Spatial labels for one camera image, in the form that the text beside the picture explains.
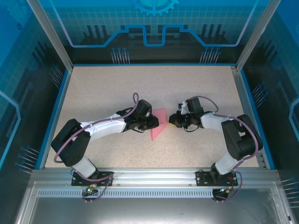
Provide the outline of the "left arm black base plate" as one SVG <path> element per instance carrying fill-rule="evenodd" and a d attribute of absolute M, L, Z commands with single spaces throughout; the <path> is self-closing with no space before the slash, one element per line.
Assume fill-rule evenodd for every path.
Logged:
<path fill-rule="evenodd" d="M 74 172 L 72 174 L 72 181 L 71 181 L 71 186 L 90 186 L 91 184 L 96 184 L 96 186 L 100 186 L 100 187 L 104 187 L 107 185 L 108 181 L 109 181 L 109 176 L 111 176 L 111 182 L 109 183 L 109 186 L 112 185 L 113 182 L 113 175 L 114 172 L 110 172 L 110 171 L 95 171 L 94 174 L 92 174 L 90 177 L 88 177 L 88 179 L 92 179 L 92 180 L 97 180 L 97 179 L 103 179 L 100 182 L 91 182 L 88 181 L 84 178 L 82 178 L 77 172 Z"/>

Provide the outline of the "aluminium side rail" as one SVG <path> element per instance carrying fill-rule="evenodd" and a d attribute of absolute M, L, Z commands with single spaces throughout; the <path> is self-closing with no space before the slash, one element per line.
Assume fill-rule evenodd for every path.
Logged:
<path fill-rule="evenodd" d="M 233 78 L 234 78 L 235 85 L 236 85 L 236 88 L 238 91 L 238 95 L 239 95 L 240 102 L 242 105 L 243 113 L 247 114 L 250 117 L 255 129 L 257 130 L 260 137 L 262 137 L 259 132 L 258 125 L 256 123 L 256 119 L 255 119 L 255 116 L 254 116 L 254 113 L 253 113 L 253 110 L 251 107 L 251 103 L 249 100 L 249 96 L 248 96 L 243 78 L 242 78 L 241 74 L 237 72 L 235 66 L 230 66 L 230 68 L 232 70 Z M 262 148 L 260 151 L 258 151 L 258 153 L 256 155 L 256 160 L 257 160 L 259 168 L 268 169 L 268 164 L 267 164 L 268 161 L 267 161 L 267 157 L 264 154 L 264 148 Z"/>

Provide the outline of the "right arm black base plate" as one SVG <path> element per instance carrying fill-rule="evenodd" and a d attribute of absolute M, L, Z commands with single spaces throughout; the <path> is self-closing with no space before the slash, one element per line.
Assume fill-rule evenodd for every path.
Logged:
<path fill-rule="evenodd" d="M 237 186 L 238 180 L 236 174 L 227 173 L 220 175 L 215 170 L 204 171 L 202 169 L 195 173 L 196 185 L 199 187 L 220 187 L 220 186 Z"/>

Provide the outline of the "aluminium frame post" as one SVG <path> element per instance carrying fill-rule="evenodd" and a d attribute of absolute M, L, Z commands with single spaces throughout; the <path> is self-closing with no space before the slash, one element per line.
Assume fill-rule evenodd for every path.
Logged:
<path fill-rule="evenodd" d="M 265 31 L 269 21 L 274 15 L 277 7 L 279 6 L 281 0 L 269 0 L 267 6 L 265 7 L 255 29 L 253 30 L 248 42 L 246 43 L 235 67 L 236 72 L 240 72 L 246 61 L 248 60 L 250 54 L 252 53 L 254 47 L 256 46 L 261 35 Z"/>
<path fill-rule="evenodd" d="M 39 0 L 26 0 L 26 2 L 29 4 L 31 10 L 33 11 L 40 25 L 42 26 L 44 32 L 46 33 L 47 37 L 52 43 L 55 51 L 62 60 L 64 66 L 69 72 L 72 72 L 73 63 L 71 62 L 70 57 L 68 56 L 41 3 L 39 2 Z"/>

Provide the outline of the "aluminium mounting rail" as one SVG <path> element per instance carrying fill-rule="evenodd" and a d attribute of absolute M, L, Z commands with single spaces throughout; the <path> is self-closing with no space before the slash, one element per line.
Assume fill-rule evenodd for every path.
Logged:
<path fill-rule="evenodd" d="M 198 168 L 100 168 L 114 172 L 113 188 L 195 188 Z M 281 186 L 278 171 L 262 168 L 239 168 L 244 188 L 267 189 Z M 71 185 L 69 168 L 33 170 L 29 187 L 67 188 Z"/>

